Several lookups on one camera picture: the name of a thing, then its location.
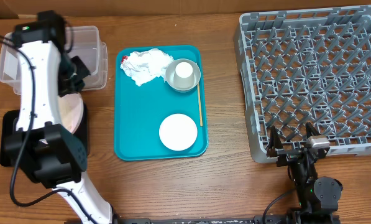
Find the white paper napkin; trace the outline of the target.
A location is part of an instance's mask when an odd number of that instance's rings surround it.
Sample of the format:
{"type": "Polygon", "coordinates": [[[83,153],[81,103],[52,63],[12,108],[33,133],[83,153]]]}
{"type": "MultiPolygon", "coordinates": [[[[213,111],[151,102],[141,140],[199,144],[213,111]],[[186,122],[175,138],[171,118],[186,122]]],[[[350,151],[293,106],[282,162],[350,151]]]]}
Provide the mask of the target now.
{"type": "Polygon", "coordinates": [[[154,48],[143,52],[131,52],[128,59],[121,62],[120,68],[137,86],[142,86],[155,78],[163,78],[163,81],[166,81],[166,69],[173,61],[171,55],[154,48]]]}

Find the large white plate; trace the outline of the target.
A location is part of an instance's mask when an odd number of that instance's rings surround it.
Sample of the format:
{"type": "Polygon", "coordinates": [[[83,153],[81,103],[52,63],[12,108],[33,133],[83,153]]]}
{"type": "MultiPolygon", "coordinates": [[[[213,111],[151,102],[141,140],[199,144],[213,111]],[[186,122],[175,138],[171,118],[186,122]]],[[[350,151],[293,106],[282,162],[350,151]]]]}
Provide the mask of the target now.
{"type": "Polygon", "coordinates": [[[42,128],[45,123],[60,123],[65,129],[74,134],[83,118],[83,99],[79,93],[59,97],[57,94],[36,96],[34,129],[42,128]]]}

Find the red candy wrapper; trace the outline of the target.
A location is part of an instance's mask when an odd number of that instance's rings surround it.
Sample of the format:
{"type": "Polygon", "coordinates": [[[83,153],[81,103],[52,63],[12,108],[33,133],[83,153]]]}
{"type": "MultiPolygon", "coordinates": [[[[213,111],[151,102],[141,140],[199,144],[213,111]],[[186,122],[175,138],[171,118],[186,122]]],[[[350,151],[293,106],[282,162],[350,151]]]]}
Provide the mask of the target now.
{"type": "Polygon", "coordinates": [[[128,56],[125,55],[125,56],[122,57],[121,62],[123,63],[123,62],[126,61],[127,59],[128,59],[128,56]]]}

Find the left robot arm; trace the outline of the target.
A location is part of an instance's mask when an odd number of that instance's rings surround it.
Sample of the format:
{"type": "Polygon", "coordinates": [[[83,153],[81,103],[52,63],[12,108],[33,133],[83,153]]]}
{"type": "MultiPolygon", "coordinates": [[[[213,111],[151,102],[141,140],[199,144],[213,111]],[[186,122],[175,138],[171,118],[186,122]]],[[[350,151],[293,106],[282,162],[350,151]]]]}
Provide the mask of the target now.
{"type": "Polygon", "coordinates": [[[19,207],[29,207],[61,195],[81,223],[117,223],[112,205],[105,201],[88,177],[88,150],[62,124],[59,98],[77,95],[90,75],[78,56],[70,57],[66,21],[55,11],[37,14],[37,20],[15,26],[4,44],[21,60],[21,109],[15,131],[4,140],[4,152],[14,163],[9,195],[19,207]],[[50,192],[20,202],[14,195],[17,172],[50,192]]]}

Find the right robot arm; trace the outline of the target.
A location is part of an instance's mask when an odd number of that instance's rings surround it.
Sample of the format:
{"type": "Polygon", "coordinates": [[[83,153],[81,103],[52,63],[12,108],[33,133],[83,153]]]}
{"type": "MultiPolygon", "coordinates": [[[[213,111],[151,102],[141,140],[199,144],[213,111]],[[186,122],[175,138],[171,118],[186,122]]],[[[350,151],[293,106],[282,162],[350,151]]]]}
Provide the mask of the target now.
{"type": "Polygon", "coordinates": [[[328,138],[306,123],[307,140],[301,149],[285,150],[276,127],[270,127],[267,156],[277,159],[278,167],[286,166],[288,176],[295,187],[274,199],[262,215],[262,223],[327,224],[340,223],[333,213],[338,210],[338,201],[343,186],[331,177],[319,177],[314,164],[324,159],[330,149],[328,138]],[[285,215],[269,215],[271,206],[282,198],[296,192],[299,207],[288,209],[285,215]]]}

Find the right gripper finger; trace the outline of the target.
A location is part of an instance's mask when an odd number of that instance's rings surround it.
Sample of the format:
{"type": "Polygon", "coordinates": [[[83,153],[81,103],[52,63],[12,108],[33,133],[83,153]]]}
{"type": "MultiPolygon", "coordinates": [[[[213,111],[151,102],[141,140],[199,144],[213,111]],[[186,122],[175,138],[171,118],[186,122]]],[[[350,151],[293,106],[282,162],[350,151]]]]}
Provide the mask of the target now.
{"type": "Polygon", "coordinates": [[[307,122],[305,124],[306,127],[306,137],[309,138],[311,136],[319,136],[320,132],[310,123],[307,122]]]}
{"type": "Polygon", "coordinates": [[[274,125],[272,125],[270,126],[270,138],[267,146],[267,151],[274,149],[283,149],[283,145],[278,135],[277,128],[274,125]]]}

